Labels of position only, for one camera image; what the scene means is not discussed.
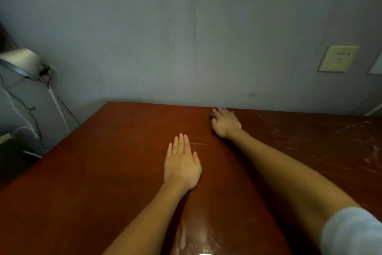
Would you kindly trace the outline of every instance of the finger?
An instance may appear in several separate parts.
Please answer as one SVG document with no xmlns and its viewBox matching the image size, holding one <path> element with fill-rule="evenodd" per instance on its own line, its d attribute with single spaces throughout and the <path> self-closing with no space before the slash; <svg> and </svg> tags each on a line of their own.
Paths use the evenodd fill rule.
<svg viewBox="0 0 382 255">
<path fill-rule="evenodd" d="M 171 156 L 171 151 L 172 151 L 172 143 L 170 142 L 169 147 L 167 148 L 166 158 Z"/>
<path fill-rule="evenodd" d="M 184 135 L 184 153 L 191 153 L 190 141 L 186 135 Z"/>
<path fill-rule="evenodd" d="M 223 108 L 218 108 L 217 110 L 219 110 L 219 113 L 221 114 L 221 115 L 225 115 L 225 112 L 224 112 L 224 110 L 223 110 Z"/>
<path fill-rule="evenodd" d="M 183 139 L 183 134 L 180 133 L 177 153 L 183 153 L 183 152 L 184 152 L 184 139 Z"/>
<path fill-rule="evenodd" d="M 172 146 L 172 154 L 174 155 L 178 151 L 178 137 L 174 138 L 174 145 Z"/>
<path fill-rule="evenodd" d="M 212 110 L 212 112 L 213 112 L 213 114 L 215 115 L 216 118 L 219 118 L 219 117 L 222 116 L 215 108 Z"/>
<path fill-rule="evenodd" d="M 217 124 L 217 120 L 216 120 L 216 118 L 212 118 L 212 119 L 211 119 L 211 124 L 212 124 L 212 127 L 213 127 L 213 128 L 216 126 L 216 124 Z"/>
<path fill-rule="evenodd" d="M 198 157 L 198 153 L 196 151 L 194 151 L 194 153 L 192 154 L 192 158 L 194 159 L 194 162 L 198 165 L 200 165 L 200 160 L 199 160 L 199 157 Z"/>
</svg>

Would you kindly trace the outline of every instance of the wall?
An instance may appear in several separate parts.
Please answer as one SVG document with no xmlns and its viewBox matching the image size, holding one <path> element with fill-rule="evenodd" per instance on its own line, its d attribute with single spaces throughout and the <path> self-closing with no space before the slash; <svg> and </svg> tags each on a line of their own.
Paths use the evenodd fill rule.
<svg viewBox="0 0 382 255">
<path fill-rule="evenodd" d="M 107 100 L 335 114 L 382 102 L 381 76 L 367 74 L 381 0 L 0 0 L 0 21 L 55 69 L 81 121 Z M 328 45 L 361 46 L 346 74 L 316 71 Z M 0 71 L 57 143 L 44 86 Z M 2 129 L 21 125 L 0 103 Z"/>
</svg>

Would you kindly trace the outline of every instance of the gray sleeve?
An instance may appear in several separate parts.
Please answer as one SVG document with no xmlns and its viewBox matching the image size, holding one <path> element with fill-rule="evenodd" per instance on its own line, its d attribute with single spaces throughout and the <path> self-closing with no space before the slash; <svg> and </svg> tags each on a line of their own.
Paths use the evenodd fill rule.
<svg viewBox="0 0 382 255">
<path fill-rule="evenodd" d="M 323 255 L 381 255 L 382 223 L 361 208 L 345 208 L 324 226 Z"/>
</svg>

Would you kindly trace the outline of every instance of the desk lamp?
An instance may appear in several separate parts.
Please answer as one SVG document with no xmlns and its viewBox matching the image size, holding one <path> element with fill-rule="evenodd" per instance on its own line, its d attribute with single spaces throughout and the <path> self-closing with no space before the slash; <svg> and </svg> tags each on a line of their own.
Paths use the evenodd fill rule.
<svg viewBox="0 0 382 255">
<path fill-rule="evenodd" d="M 25 78 L 33 81 L 39 81 L 47 85 L 50 96 L 60 113 L 62 120 L 68 130 L 71 132 L 69 125 L 61 111 L 60 105 L 50 85 L 51 74 L 50 67 L 41 62 L 41 58 L 28 49 L 16 49 L 8 52 L 0 53 L 0 64 L 6 68 L 21 74 Z M 49 76 L 49 80 L 45 81 L 44 76 Z"/>
</svg>

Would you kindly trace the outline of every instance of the brown table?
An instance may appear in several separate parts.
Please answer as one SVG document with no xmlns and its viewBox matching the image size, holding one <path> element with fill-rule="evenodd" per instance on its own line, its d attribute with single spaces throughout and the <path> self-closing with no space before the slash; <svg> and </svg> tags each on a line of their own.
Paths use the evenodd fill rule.
<svg viewBox="0 0 382 255">
<path fill-rule="evenodd" d="M 288 243 L 292 250 L 309 248 L 246 158 L 213 134 L 210 111 L 107 103 L 0 193 L 0 253 L 102 253 L 159 190 L 167 145 L 179 132 L 188 134 L 203 174 L 181 201 L 163 254 L 290 254 Z M 235 113 L 251 135 L 316 169 L 382 219 L 381 119 Z"/>
</svg>

